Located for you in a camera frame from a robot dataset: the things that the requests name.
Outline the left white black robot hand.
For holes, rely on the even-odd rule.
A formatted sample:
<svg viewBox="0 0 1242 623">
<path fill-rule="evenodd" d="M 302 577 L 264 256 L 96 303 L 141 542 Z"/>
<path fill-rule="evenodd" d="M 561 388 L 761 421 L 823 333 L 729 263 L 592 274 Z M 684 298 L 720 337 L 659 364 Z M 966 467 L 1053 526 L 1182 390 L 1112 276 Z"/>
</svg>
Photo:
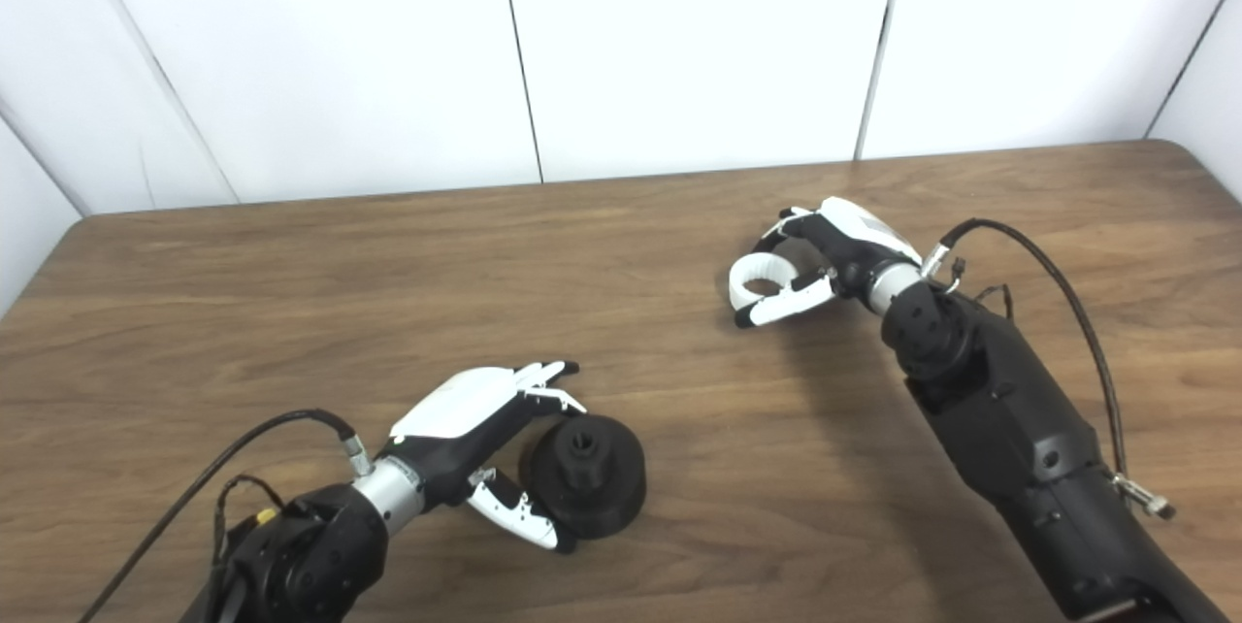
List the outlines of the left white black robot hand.
<svg viewBox="0 0 1242 623">
<path fill-rule="evenodd" d="M 533 419 L 586 415 L 573 393 L 553 385 L 578 371 L 578 362 L 553 361 L 455 375 L 395 421 L 373 472 L 355 478 L 353 486 L 373 504 L 391 539 L 433 508 L 467 504 L 518 539 L 573 554 L 578 539 L 568 526 L 488 460 Z"/>
</svg>

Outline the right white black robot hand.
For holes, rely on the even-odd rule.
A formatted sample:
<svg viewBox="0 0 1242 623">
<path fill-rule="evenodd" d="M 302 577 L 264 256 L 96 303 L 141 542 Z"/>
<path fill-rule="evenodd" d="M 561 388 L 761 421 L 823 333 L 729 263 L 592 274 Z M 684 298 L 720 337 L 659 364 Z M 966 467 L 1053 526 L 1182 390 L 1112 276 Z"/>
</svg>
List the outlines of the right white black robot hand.
<svg viewBox="0 0 1242 623">
<path fill-rule="evenodd" d="M 779 254 L 789 240 L 814 246 L 823 266 L 799 271 Z M 877 316 L 922 278 L 922 256 L 874 213 L 847 199 L 818 208 L 785 208 L 729 271 L 729 300 L 740 328 L 764 326 L 833 300 L 857 300 Z"/>
</svg>

